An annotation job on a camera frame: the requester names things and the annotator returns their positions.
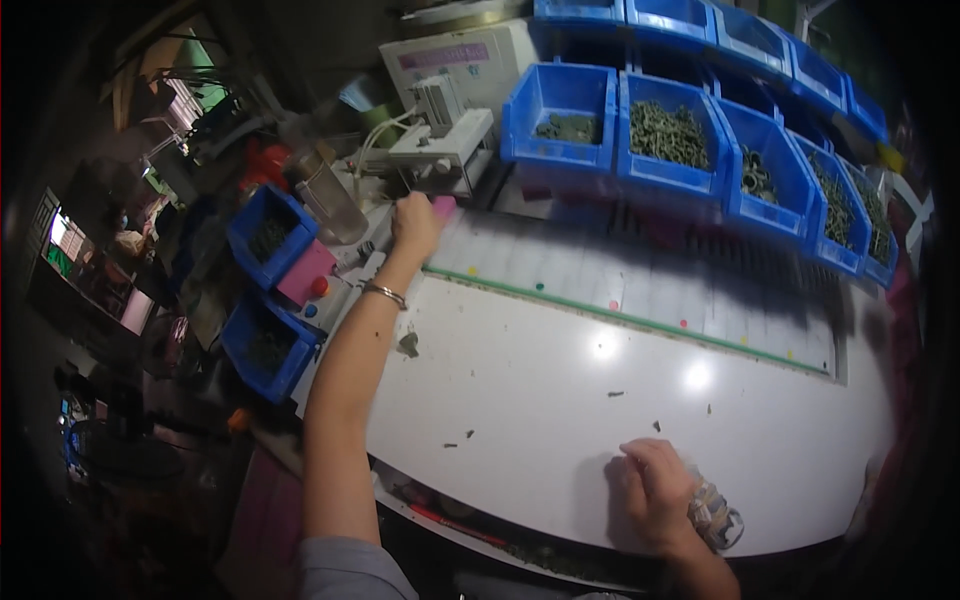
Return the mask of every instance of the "green strip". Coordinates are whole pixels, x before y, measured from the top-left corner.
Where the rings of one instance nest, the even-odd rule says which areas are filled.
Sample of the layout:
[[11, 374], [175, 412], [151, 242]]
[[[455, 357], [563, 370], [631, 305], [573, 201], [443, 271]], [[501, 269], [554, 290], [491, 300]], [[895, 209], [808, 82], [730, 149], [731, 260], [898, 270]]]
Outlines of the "green strip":
[[614, 318], [614, 319], [619, 319], [619, 320], [621, 320], [621, 321], [626, 321], [626, 322], [628, 322], [628, 323], [637, 324], [637, 325], [640, 325], [640, 326], [642, 326], [642, 327], [649, 327], [650, 329], [656, 329], [656, 330], [662, 331], [662, 332], [664, 332], [664, 333], [670, 333], [670, 334], [674, 334], [674, 335], [683, 336], [683, 337], [685, 337], [685, 338], [690, 338], [691, 340], [697, 340], [697, 341], [700, 341], [700, 342], [707, 342], [708, 344], [713, 344], [713, 345], [719, 346], [719, 347], [721, 347], [721, 348], [727, 348], [727, 349], [730, 349], [730, 350], [734, 350], [734, 351], [739, 352], [739, 353], [741, 353], [741, 354], [750, 354], [750, 355], [753, 355], [753, 356], [758, 357], [758, 358], [763, 358], [763, 359], [765, 359], [765, 360], [771, 360], [771, 361], [774, 361], [774, 362], [777, 362], [777, 363], [781, 363], [781, 364], [783, 364], [783, 365], [787, 365], [788, 367], [794, 367], [794, 368], [796, 368], [796, 369], [802, 369], [802, 370], [804, 370], [804, 371], [810, 371], [810, 372], [816, 372], [816, 373], [821, 373], [821, 374], [827, 374], [827, 375], [829, 375], [829, 372], [828, 372], [827, 370], [821, 369], [820, 367], [811, 367], [810, 365], [807, 365], [807, 364], [805, 364], [805, 363], [799, 363], [799, 362], [797, 362], [797, 361], [795, 361], [795, 360], [791, 360], [791, 359], [789, 359], [789, 358], [783, 358], [782, 356], [777, 356], [776, 354], [770, 354], [769, 352], [764, 352], [763, 350], [757, 350], [757, 349], [754, 349], [754, 348], [750, 348], [749, 346], [740, 346], [739, 344], [734, 344], [734, 343], [732, 343], [732, 342], [728, 342], [727, 340], [718, 340], [717, 338], [711, 338], [711, 337], [706, 336], [706, 335], [704, 335], [704, 334], [702, 334], [702, 333], [696, 333], [696, 332], [693, 332], [693, 331], [689, 331], [689, 330], [687, 330], [687, 329], [681, 329], [681, 328], [674, 327], [674, 326], [671, 326], [671, 325], [662, 324], [662, 323], [657, 323], [656, 321], [650, 321], [649, 319], [643, 319], [643, 318], [640, 318], [640, 317], [635, 317], [635, 316], [633, 316], [633, 315], [627, 315], [627, 314], [622, 313], [622, 312], [612, 311], [612, 310], [608, 310], [608, 309], [605, 309], [605, 308], [600, 308], [599, 306], [591, 306], [591, 305], [589, 305], [589, 304], [581, 304], [580, 302], [576, 302], [576, 301], [574, 301], [574, 300], [568, 300], [568, 299], [562, 298], [562, 297], [560, 297], [560, 296], [552, 296], [552, 295], [550, 295], [550, 294], [544, 294], [543, 292], [536, 292], [536, 291], [533, 291], [533, 290], [525, 290], [525, 289], [522, 289], [522, 288], [515, 287], [515, 286], [513, 286], [513, 285], [509, 285], [509, 284], [507, 284], [507, 283], [499, 283], [499, 282], [497, 282], [497, 281], [490, 281], [490, 280], [488, 280], [488, 279], [482, 279], [482, 278], [480, 278], [480, 277], [474, 277], [474, 276], [469, 276], [469, 275], [463, 275], [463, 274], [460, 274], [460, 273], [454, 273], [454, 272], [452, 272], [452, 271], [446, 271], [446, 270], [444, 270], [444, 269], [437, 269], [436, 267], [430, 267], [430, 266], [428, 266], [428, 265], [424, 265], [423, 270], [426, 271], [426, 272], [428, 272], [428, 273], [435, 273], [435, 274], [437, 274], [437, 275], [441, 275], [441, 276], [445, 276], [445, 277], [451, 277], [451, 278], [455, 278], [455, 279], [461, 279], [462, 281], [468, 281], [468, 282], [470, 282], [470, 283], [477, 283], [477, 284], [479, 284], [479, 285], [486, 285], [486, 286], [491, 287], [491, 288], [493, 288], [493, 289], [503, 290], [504, 292], [510, 292], [511, 294], [518, 294], [518, 295], [520, 295], [520, 296], [526, 296], [526, 297], [535, 298], [535, 299], [538, 299], [538, 300], [548, 300], [548, 301], [551, 301], [551, 302], [560, 304], [560, 305], [562, 305], [562, 306], [567, 306], [567, 307], [569, 307], [569, 308], [575, 308], [575, 309], [577, 309], [577, 310], [583, 310], [583, 311], [586, 311], [586, 312], [589, 312], [589, 313], [593, 313], [594, 315], [599, 315], [599, 316], [601, 316], [601, 317], [612, 317], [612, 318]]

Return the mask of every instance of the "blue plastic bin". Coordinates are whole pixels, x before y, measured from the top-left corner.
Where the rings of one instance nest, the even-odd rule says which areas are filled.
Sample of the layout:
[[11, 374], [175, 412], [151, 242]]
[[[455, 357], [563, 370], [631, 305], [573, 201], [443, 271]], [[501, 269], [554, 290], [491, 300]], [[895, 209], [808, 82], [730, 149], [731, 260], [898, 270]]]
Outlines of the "blue plastic bin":
[[813, 115], [809, 113], [809, 109], [800, 99], [789, 93], [780, 92], [770, 85], [765, 85], [763, 89], [776, 103], [785, 129], [803, 137], [814, 146], [823, 148], [828, 153], [833, 154], [833, 143], [829, 140], [827, 134], [820, 129], [820, 126], [814, 122]]
[[[860, 180], [863, 183], [866, 183], [870, 187], [876, 188], [874, 183], [870, 181], [870, 178], [867, 177], [867, 174], [863, 170], [857, 168], [855, 165], [850, 164], [843, 158], [838, 158], [840, 164], [844, 166], [847, 170], [847, 175], [850, 176], [851, 182], [853, 183], [853, 189], [856, 189], [856, 181]], [[859, 191], [857, 191], [857, 197], [860, 198], [860, 203], [864, 205], [864, 212], [866, 213], [866, 204], [863, 202], [863, 198], [859, 196]], [[894, 236], [894, 232], [890, 231], [890, 260], [887, 261], [887, 264], [883, 265], [877, 262], [875, 258], [870, 256], [869, 247], [866, 256], [866, 264], [863, 268], [863, 275], [876, 281], [886, 289], [890, 289], [890, 286], [894, 282], [894, 271], [897, 268], [897, 256], [900, 254], [900, 247], [897, 245], [897, 238]]]
[[[828, 154], [799, 135], [793, 133], [790, 135], [804, 156], [805, 166], [809, 170], [810, 177], [817, 182], [813, 212], [815, 218], [810, 221], [811, 227], [806, 237], [804, 253], [839, 273], [854, 277], [862, 276], [866, 265], [867, 246], [870, 244], [871, 227], [867, 213], [863, 209], [863, 204], [860, 203], [859, 194], [856, 193], [847, 171], [840, 165], [836, 156]], [[840, 181], [844, 194], [851, 204], [853, 223], [847, 241], [851, 244], [852, 250], [844, 248], [824, 235], [824, 225], [827, 222], [827, 197], [813, 173], [813, 167], [806, 160], [806, 157], [810, 155], [814, 156], [814, 160], [823, 167], [830, 177], [837, 178]]]
[[617, 39], [596, 40], [568, 36], [567, 44], [554, 62], [605, 66], [617, 71], [633, 68], [634, 49]]
[[[537, 125], [553, 113], [596, 117], [603, 131], [601, 143], [578, 144], [534, 137]], [[500, 155], [508, 161], [609, 173], [615, 124], [615, 70], [584, 64], [535, 63], [527, 68], [503, 104]]]
[[[251, 361], [250, 342], [263, 329], [290, 344], [290, 352], [276, 372], [267, 372]], [[306, 365], [313, 358], [314, 346], [321, 340], [296, 317], [263, 295], [249, 293], [240, 300], [220, 334], [224, 351], [244, 383], [255, 392], [279, 404], [297, 386]]]
[[[680, 105], [691, 110], [707, 137], [710, 171], [630, 152], [630, 105], [647, 100], [656, 100], [671, 112]], [[718, 110], [712, 98], [690, 85], [621, 73], [617, 131], [623, 141], [617, 147], [616, 161], [621, 197], [632, 205], [650, 206], [698, 222], [722, 220], [733, 152], [730, 125]]]
[[641, 44], [634, 50], [633, 68], [640, 75], [699, 87], [710, 96], [720, 91], [713, 72], [702, 60], [671, 48]]
[[[261, 263], [250, 251], [250, 240], [265, 218], [274, 217], [289, 225], [283, 244], [267, 262]], [[320, 227], [292, 196], [284, 194], [272, 183], [261, 185], [230, 222], [227, 240], [233, 258], [264, 290], [277, 285], [290, 267], [313, 243]]]
[[[733, 130], [733, 175], [726, 214], [734, 223], [760, 235], [802, 247], [814, 213], [817, 187], [804, 164], [804, 157], [777, 121], [727, 100], [717, 100], [716, 103]], [[740, 190], [743, 177], [741, 144], [760, 154], [763, 167], [770, 173], [779, 204], [770, 204]]]
[[625, 5], [637, 39], [694, 54], [716, 46], [713, 10], [700, 0], [625, 0]]
[[615, 29], [626, 22], [624, 0], [535, 0], [534, 18], [553, 27]]
[[790, 56], [793, 58], [793, 83], [790, 91], [803, 98], [827, 119], [834, 112], [847, 116], [847, 88], [843, 74], [835, 69], [817, 51], [788, 34], [780, 32], [790, 44]]
[[765, 85], [758, 83], [749, 75], [731, 71], [720, 65], [713, 65], [709, 70], [717, 82], [718, 98], [753, 110], [783, 125], [780, 108]]
[[736, 7], [713, 3], [717, 24], [717, 53], [763, 79], [789, 84], [793, 81], [790, 42], [779, 28]]
[[872, 142], [887, 143], [887, 117], [874, 99], [860, 89], [847, 73], [843, 74], [847, 86], [847, 120]]

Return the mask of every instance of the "factory equipment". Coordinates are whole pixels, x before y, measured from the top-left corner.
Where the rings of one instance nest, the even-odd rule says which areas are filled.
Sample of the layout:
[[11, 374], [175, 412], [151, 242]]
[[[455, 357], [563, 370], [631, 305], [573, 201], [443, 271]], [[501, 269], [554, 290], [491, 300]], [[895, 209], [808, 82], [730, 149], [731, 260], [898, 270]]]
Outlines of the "factory equipment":
[[460, 91], [448, 75], [429, 77], [413, 85], [414, 110], [425, 117], [388, 151], [397, 166], [421, 168], [420, 179], [434, 173], [450, 175], [454, 195], [473, 195], [473, 187], [492, 157], [487, 149], [493, 112], [465, 108]]

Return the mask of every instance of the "hand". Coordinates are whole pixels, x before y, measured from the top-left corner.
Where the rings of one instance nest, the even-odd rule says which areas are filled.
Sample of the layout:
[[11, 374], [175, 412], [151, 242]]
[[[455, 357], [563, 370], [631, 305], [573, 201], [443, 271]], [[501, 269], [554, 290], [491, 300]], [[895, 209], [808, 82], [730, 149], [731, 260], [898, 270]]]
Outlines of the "hand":
[[636, 533], [661, 556], [699, 540], [686, 516], [697, 484], [666, 440], [641, 438], [622, 444], [627, 514]]
[[396, 202], [394, 213], [394, 252], [422, 264], [437, 251], [443, 221], [433, 214], [433, 205], [420, 192]]

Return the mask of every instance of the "gray sleeve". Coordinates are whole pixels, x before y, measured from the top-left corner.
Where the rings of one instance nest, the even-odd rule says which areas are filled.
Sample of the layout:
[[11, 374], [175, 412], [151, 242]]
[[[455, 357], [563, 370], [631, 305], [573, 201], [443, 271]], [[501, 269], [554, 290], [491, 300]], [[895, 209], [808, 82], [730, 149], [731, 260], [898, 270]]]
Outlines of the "gray sleeve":
[[308, 538], [300, 543], [302, 600], [418, 600], [390, 554], [353, 538]]

